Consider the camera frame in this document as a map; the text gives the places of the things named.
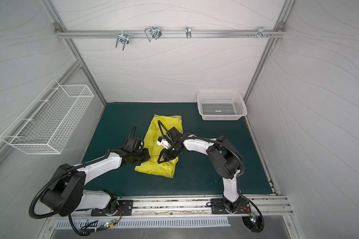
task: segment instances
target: black cable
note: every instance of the black cable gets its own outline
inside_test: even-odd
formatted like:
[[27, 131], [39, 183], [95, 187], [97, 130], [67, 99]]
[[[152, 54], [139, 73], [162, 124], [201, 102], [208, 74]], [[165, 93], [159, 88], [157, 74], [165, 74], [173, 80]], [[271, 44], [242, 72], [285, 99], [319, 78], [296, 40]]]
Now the black cable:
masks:
[[90, 233], [87, 233], [87, 232], [80, 232], [76, 227], [75, 225], [73, 224], [73, 220], [72, 220], [72, 216], [69, 214], [68, 215], [68, 218], [69, 218], [69, 223], [70, 223], [70, 226], [72, 227], [73, 231], [79, 235], [79, 236], [89, 236]]
[[257, 212], [259, 213], [259, 216], [260, 216], [260, 218], [261, 218], [261, 221], [262, 221], [261, 227], [259, 228], [258, 231], [252, 230], [252, 232], [261, 232], [261, 231], [263, 231], [263, 228], [264, 228], [264, 219], [263, 219], [263, 216], [262, 216], [261, 211], [259, 211], [258, 207], [257, 207], [250, 199], [248, 199], [248, 198], [246, 198], [245, 196], [243, 196], [240, 192], [237, 192], [237, 193], [238, 193], [238, 195], [240, 195], [240, 197], [242, 197], [243, 199], [247, 200], [249, 203], [251, 203], [251, 204], [254, 206], [254, 208], [257, 210]]
[[29, 216], [31, 218], [34, 218], [34, 219], [41, 219], [41, 218], [46, 218], [46, 217], [49, 217], [49, 216], [53, 216], [53, 215], [56, 215], [57, 212], [50, 212], [50, 213], [45, 213], [45, 214], [36, 214], [35, 213], [35, 206], [36, 206], [36, 203], [38, 201], [38, 199], [41, 197], [41, 195], [44, 193], [44, 191], [46, 191], [48, 189], [48, 187], [53, 184], [54, 182], [56, 182], [58, 179], [68, 175], [70, 172], [74, 171], [74, 170], [77, 170], [79, 168], [82, 168], [82, 167], [86, 167], [88, 165], [91, 165], [91, 164], [94, 164], [94, 163], [97, 163], [97, 162], [100, 162], [101, 160], [103, 159], [106, 159], [109, 155], [109, 150], [107, 152], [106, 155], [104, 156], [101, 156], [99, 158], [96, 158], [95, 160], [91, 160], [89, 162], [86, 162], [86, 163], [83, 163], [81, 165], [77, 165], [75, 167], [71, 167], [70, 169], [67, 169], [65, 170], [64, 172], [60, 173], [59, 175], [57, 175], [56, 177], [54, 177], [53, 179], [49, 180], [49, 182], [47, 184], [45, 184], [41, 189], [40, 191], [35, 195], [35, 197], [33, 198], [31, 204], [29, 205], [29, 210], [28, 210], [28, 213], [29, 213]]
[[87, 232], [87, 231], [86, 231], [87, 228], [88, 228], [89, 226], [95, 224], [96, 222], [98, 222], [98, 220], [97, 220], [97, 221], [93, 221], [93, 222], [91, 222], [91, 223], [88, 223], [87, 225], [81, 227], [81, 231]]
[[206, 141], [208, 143], [216, 143], [216, 144], [224, 147], [226, 150], [230, 151], [230, 153], [237, 159], [237, 161], [239, 163], [241, 171], [239, 172], [239, 174], [237, 174], [237, 177], [240, 177], [241, 175], [244, 174], [245, 166], [244, 166], [244, 163], [242, 162], [241, 157], [238, 154], [236, 154], [231, 148], [229, 148], [227, 145], [225, 145], [224, 143], [222, 143], [220, 141], [215, 141], [215, 140], [211, 140], [211, 139], [208, 139], [208, 138], [204, 138], [204, 137], [197, 137], [197, 136], [182, 138], [182, 139], [180, 139], [179, 143], [182, 143], [185, 140], [203, 140], [203, 141]]
[[161, 127], [163, 127], [164, 129], [165, 129], [165, 131], [167, 132], [167, 135], [169, 136], [169, 138], [170, 138], [170, 144], [171, 145], [174, 145], [174, 141], [173, 141], [173, 139], [172, 139], [172, 135], [169, 133], [169, 131], [167, 130], [167, 128], [165, 127], [165, 125], [163, 125], [163, 123], [161, 122], [161, 121], [157, 121], [157, 123], [158, 123], [158, 127], [160, 128], [160, 131], [161, 131], [161, 134], [162, 134], [162, 136], [163, 137], [165, 137], [165, 135], [163, 134], [163, 131], [162, 131], [162, 128]]
[[133, 136], [135, 136], [135, 130], [136, 130], [136, 129], [137, 129], [137, 125], [134, 125], [133, 128], [132, 128], [132, 130], [131, 130], [130, 133], [129, 133], [128, 138], [130, 138], [130, 136], [132, 135], [132, 133], [133, 133]]

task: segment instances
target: white wire basket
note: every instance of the white wire basket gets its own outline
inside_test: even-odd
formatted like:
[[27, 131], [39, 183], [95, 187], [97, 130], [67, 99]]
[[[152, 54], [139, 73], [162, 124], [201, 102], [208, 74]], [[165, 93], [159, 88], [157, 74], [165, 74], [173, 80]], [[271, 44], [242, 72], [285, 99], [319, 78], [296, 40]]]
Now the white wire basket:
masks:
[[0, 139], [30, 155], [61, 154], [92, 99], [87, 85], [53, 80]]
[[247, 115], [244, 99], [234, 91], [200, 91], [197, 106], [203, 120], [239, 120]]

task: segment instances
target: white wall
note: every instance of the white wall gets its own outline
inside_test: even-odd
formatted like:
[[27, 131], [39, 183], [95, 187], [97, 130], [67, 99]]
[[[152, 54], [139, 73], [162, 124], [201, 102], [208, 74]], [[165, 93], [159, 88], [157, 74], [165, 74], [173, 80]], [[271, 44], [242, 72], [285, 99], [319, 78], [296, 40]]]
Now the white wall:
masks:
[[297, 0], [247, 104], [302, 238], [359, 238], [359, 1]]
[[[0, 135], [73, 62], [65, 43], [55, 37], [52, 21], [39, 0], [0, 1]], [[81, 70], [68, 84], [89, 85]], [[101, 108], [95, 96], [62, 154], [26, 155], [14, 149], [3, 161], [0, 238], [37, 237], [45, 220], [29, 217], [29, 203], [59, 165], [82, 159]], [[48, 211], [46, 207], [36, 210]]]
[[40, 1], [0, 1], [0, 135], [75, 61], [53, 32]]
[[[68, 30], [272, 29], [284, 0], [53, 0]], [[196, 102], [199, 90], [244, 94], [266, 39], [76, 39], [108, 102]]]

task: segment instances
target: metal vent grille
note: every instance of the metal vent grille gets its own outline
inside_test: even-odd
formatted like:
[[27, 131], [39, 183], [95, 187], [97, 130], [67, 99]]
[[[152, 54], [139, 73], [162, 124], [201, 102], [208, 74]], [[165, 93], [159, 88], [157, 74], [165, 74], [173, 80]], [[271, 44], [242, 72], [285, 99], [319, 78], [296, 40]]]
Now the metal vent grille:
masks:
[[[99, 219], [95, 223], [96, 227], [104, 225], [113, 218]], [[83, 227], [97, 219], [74, 219], [73, 223], [77, 228]], [[121, 221], [112, 228], [157, 228], [157, 227], [218, 227], [230, 226], [226, 216], [219, 217], [176, 217], [176, 218], [122, 218]], [[71, 229], [67, 219], [60, 219], [56, 223], [55, 229]]]

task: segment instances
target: metal bracket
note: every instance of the metal bracket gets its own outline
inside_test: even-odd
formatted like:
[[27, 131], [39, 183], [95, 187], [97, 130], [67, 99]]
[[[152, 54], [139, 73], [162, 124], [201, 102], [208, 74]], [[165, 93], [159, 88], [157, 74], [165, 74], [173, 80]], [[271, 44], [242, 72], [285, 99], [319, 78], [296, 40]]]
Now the metal bracket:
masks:
[[118, 38], [117, 38], [117, 41], [115, 43], [115, 47], [117, 48], [118, 46], [118, 43], [121, 42], [123, 44], [122, 46], [122, 50], [125, 49], [125, 46], [126, 44], [129, 44], [129, 36], [124, 34], [124, 33], [121, 33], [118, 35]]
[[55, 32], [62, 32], [62, 26], [60, 23], [53, 23], [53, 26], [55, 27]]
[[145, 28], [145, 34], [148, 37], [149, 41], [152, 41], [153, 37], [154, 39], [157, 40], [160, 36], [162, 36], [162, 32], [159, 26], [152, 26]]
[[260, 37], [268, 37], [268, 35], [266, 35], [266, 34], [263, 33], [263, 30], [264, 30], [263, 26], [259, 27], [258, 33], [255, 34], [255, 36], [256, 36], [257, 38], [260, 38]]
[[185, 28], [185, 30], [186, 30], [186, 38], [191, 38], [191, 29], [190, 29], [190, 27], [187, 26], [187, 27]]
[[284, 22], [279, 22], [276, 26], [277, 31], [284, 31]]
[[[132, 214], [133, 200], [117, 200], [122, 208], [123, 216], [130, 216]], [[120, 210], [117, 210], [112, 216], [119, 216]], [[104, 209], [92, 209], [91, 216], [108, 216], [104, 213]]]
[[239, 208], [236, 213], [229, 213], [225, 210], [225, 205], [222, 198], [211, 198], [210, 199], [211, 205], [211, 214], [249, 214], [247, 210], [251, 212], [250, 204], [245, 199], [241, 199], [239, 202]]

